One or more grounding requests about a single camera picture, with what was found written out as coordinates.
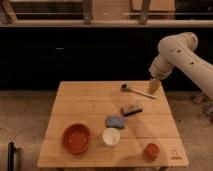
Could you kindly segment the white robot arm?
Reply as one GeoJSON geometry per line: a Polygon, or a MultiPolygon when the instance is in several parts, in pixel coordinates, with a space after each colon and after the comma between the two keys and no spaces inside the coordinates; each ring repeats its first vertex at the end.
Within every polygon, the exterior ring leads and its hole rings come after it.
{"type": "Polygon", "coordinates": [[[162,38],[149,72],[154,79],[163,80],[177,67],[213,100],[213,65],[195,54],[197,46],[198,38],[192,32],[162,38]]]}

